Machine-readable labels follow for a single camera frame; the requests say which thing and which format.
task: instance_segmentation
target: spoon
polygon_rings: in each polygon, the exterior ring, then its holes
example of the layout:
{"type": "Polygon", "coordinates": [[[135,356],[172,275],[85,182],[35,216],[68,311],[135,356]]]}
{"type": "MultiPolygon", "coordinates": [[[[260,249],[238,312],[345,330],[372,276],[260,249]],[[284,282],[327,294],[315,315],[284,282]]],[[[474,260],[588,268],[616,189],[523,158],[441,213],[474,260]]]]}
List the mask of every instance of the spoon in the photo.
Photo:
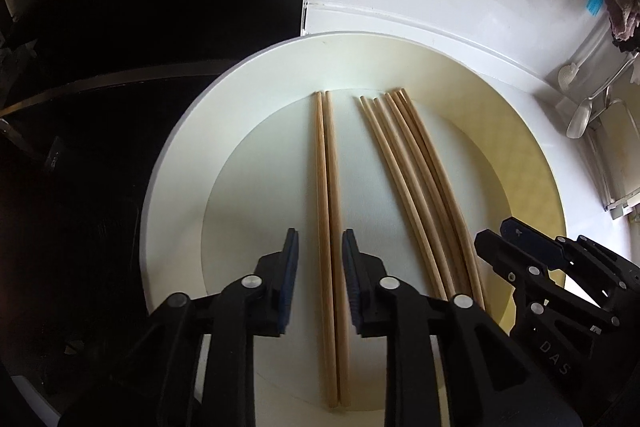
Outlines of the spoon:
{"type": "Polygon", "coordinates": [[[607,89],[607,87],[609,87],[622,73],[624,73],[626,68],[636,60],[636,57],[638,57],[638,52],[634,53],[631,58],[629,58],[629,60],[626,61],[620,69],[602,85],[602,87],[600,87],[600,89],[580,102],[580,105],[572,116],[571,122],[569,122],[569,127],[566,129],[567,137],[579,138],[584,134],[584,131],[587,129],[587,125],[589,124],[591,111],[593,110],[593,100],[595,100],[600,93],[607,89]]]}

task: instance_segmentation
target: metal rivet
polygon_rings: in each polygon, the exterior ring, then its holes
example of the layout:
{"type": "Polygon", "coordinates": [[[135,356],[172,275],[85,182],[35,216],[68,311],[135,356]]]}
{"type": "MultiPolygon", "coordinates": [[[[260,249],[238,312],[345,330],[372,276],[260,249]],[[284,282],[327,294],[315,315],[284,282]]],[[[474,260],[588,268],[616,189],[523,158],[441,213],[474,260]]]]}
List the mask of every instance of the metal rivet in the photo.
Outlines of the metal rivet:
{"type": "Polygon", "coordinates": [[[383,277],[380,279],[380,286],[385,290],[395,290],[400,285],[400,281],[395,277],[383,277]]]}
{"type": "Polygon", "coordinates": [[[257,275],[247,275],[242,279],[242,286],[245,288],[257,288],[260,284],[262,284],[262,279],[257,275]]]}
{"type": "Polygon", "coordinates": [[[171,308],[182,308],[187,302],[189,298],[184,293],[174,293],[169,295],[169,298],[166,300],[166,303],[171,306],[171,308]]]}
{"type": "Polygon", "coordinates": [[[453,304],[458,308],[471,308],[474,305],[474,300],[468,295],[456,295],[453,297],[453,304]]]}
{"type": "Polygon", "coordinates": [[[531,303],[531,311],[536,315],[542,315],[545,312],[545,307],[539,302],[531,303]]]}

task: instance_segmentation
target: towel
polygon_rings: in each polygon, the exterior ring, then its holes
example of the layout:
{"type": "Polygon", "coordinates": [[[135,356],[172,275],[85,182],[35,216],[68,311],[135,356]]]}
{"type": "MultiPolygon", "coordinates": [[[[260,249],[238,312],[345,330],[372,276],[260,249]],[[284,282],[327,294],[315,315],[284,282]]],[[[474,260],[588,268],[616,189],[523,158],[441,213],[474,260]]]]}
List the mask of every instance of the towel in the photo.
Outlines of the towel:
{"type": "Polygon", "coordinates": [[[613,36],[627,41],[640,25],[640,0],[604,0],[611,19],[613,36]]]}

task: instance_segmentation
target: chopstick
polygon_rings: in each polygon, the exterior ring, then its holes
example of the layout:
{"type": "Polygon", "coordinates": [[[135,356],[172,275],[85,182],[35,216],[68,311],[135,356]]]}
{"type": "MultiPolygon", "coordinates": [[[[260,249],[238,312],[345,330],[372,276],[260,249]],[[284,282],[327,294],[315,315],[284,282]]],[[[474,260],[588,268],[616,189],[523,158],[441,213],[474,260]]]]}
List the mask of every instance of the chopstick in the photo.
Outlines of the chopstick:
{"type": "Polygon", "coordinates": [[[415,206],[414,200],[411,197],[411,194],[409,193],[409,188],[404,181],[404,177],[402,176],[402,172],[398,166],[398,162],[396,161],[393,151],[391,150],[391,147],[386,140],[385,134],[382,131],[382,127],[380,126],[380,123],[378,122],[376,115],[373,112],[372,107],[370,106],[369,100],[367,100],[364,96],[361,96],[360,102],[362,103],[364,113],[367,116],[370,127],[379,143],[380,150],[382,150],[383,156],[385,157],[386,164],[389,167],[391,175],[396,183],[396,188],[398,189],[402,203],[404,204],[404,209],[409,217],[412,229],[414,229],[416,239],[418,240],[420,252],[426,265],[429,268],[434,291],[439,298],[446,299],[447,293],[444,289],[442,279],[440,278],[438,265],[436,264],[433,257],[433,251],[431,251],[429,241],[427,240],[424,228],[422,227],[420,216],[418,215],[418,210],[415,206]]]}
{"type": "Polygon", "coordinates": [[[348,407],[351,404],[348,338],[350,316],[347,306],[346,282],[342,270],[342,215],[340,211],[338,153],[335,140],[334,111],[329,91],[324,92],[324,100],[322,102],[329,193],[332,281],[334,284],[334,327],[338,372],[338,400],[341,406],[348,407]]]}
{"type": "Polygon", "coordinates": [[[325,395],[329,407],[338,406],[338,372],[335,351],[334,284],[332,282],[329,194],[324,145],[322,93],[316,92],[316,189],[318,191],[318,250],[322,311],[322,349],[324,351],[325,395]]]}
{"type": "Polygon", "coordinates": [[[444,205],[444,202],[442,201],[442,195],[440,194],[438,185],[433,179],[433,175],[429,170],[429,166],[427,165],[427,162],[422,155],[422,152],[420,151],[420,146],[418,145],[418,140],[420,140],[418,130],[415,127],[411,116],[404,107],[404,104],[402,103],[400,94],[398,92],[394,92],[392,94],[385,93],[385,100],[391,108],[396,121],[398,122],[398,126],[400,127],[402,134],[404,135],[404,139],[409,144],[415,162],[418,164],[418,169],[420,169],[420,174],[422,174],[422,179],[436,208],[436,214],[440,219],[446,243],[449,247],[450,257],[452,258],[454,264],[456,274],[456,277],[454,277],[455,284],[459,291],[470,293],[471,285],[466,273],[466,266],[462,257],[462,250],[460,249],[460,244],[458,243],[458,240],[456,238],[456,232],[453,228],[451,220],[449,219],[447,209],[444,205]]]}
{"type": "Polygon", "coordinates": [[[379,121],[382,122],[383,128],[386,130],[386,136],[389,139],[392,152],[398,162],[402,177],[406,182],[409,189],[409,194],[414,201],[420,222],[424,231],[426,232],[433,257],[438,267],[438,273],[444,285],[447,299],[452,298],[456,294],[456,289],[453,284],[453,279],[449,270],[449,264],[447,264],[447,256],[442,247],[440,241],[440,235],[436,228],[431,211],[427,206],[427,201],[422,193],[418,176],[415,173],[414,166],[409,158],[409,155],[402,144],[401,138],[398,136],[398,132],[395,130],[390,117],[387,115],[386,110],[383,107],[383,103],[379,98],[374,99],[374,105],[378,110],[379,121]]]}
{"type": "Polygon", "coordinates": [[[425,128],[424,123],[422,122],[422,119],[420,118],[420,115],[418,114],[414,103],[409,98],[409,95],[404,89],[400,89],[399,92],[402,94],[402,103],[404,103],[417,127],[418,134],[422,142],[420,143],[420,141],[418,141],[418,145],[420,146],[420,150],[422,151],[424,159],[430,166],[430,170],[433,173],[436,184],[438,184],[440,188],[440,193],[443,195],[443,201],[447,207],[449,216],[451,217],[453,225],[456,229],[460,247],[462,248],[465,259],[466,271],[471,282],[472,296],[475,299],[476,303],[478,303],[478,305],[482,309],[484,309],[482,283],[478,274],[478,265],[476,264],[476,250],[474,248],[473,242],[471,241],[469,229],[466,226],[465,219],[462,216],[462,211],[460,211],[458,202],[456,201],[455,195],[453,194],[453,188],[451,187],[451,183],[449,181],[449,178],[447,177],[444,166],[442,165],[442,162],[440,161],[440,158],[435,151],[435,147],[433,146],[431,137],[427,133],[427,129],[425,128]]]}

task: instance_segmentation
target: robotic hand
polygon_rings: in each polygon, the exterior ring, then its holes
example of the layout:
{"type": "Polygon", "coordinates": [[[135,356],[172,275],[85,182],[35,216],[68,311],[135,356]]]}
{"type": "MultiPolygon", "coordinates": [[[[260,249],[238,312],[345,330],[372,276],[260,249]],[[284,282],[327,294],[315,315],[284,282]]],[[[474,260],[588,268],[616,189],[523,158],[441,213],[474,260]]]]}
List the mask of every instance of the robotic hand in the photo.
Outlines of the robotic hand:
{"type": "MultiPolygon", "coordinates": [[[[640,425],[640,269],[585,237],[552,240],[513,217],[475,244],[514,286],[510,335],[466,295],[442,301],[389,277],[358,250],[353,230],[343,234],[353,324],[363,337],[387,338],[385,427],[441,425],[432,337],[454,427],[640,425]],[[564,270],[597,305],[557,286],[549,269],[564,270]]],[[[297,260],[290,229],[281,252],[221,293],[169,296],[60,427],[254,427],[253,336],[284,333],[297,260]],[[206,333],[200,405],[193,388],[206,333]]]]}
{"type": "Polygon", "coordinates": [[[466,295],[441,301],[388,277],[353,230],[344,233],[353,324],[363,337],[387,337],[385,427],[440,425],[430,335],[453,426],[640,425],[640,269],[585,237],[552,240],[513,217],[475,245],[515,288],[510,336],[466,295]],[[597,305],[557,286],[549,269],[597,305]]]}

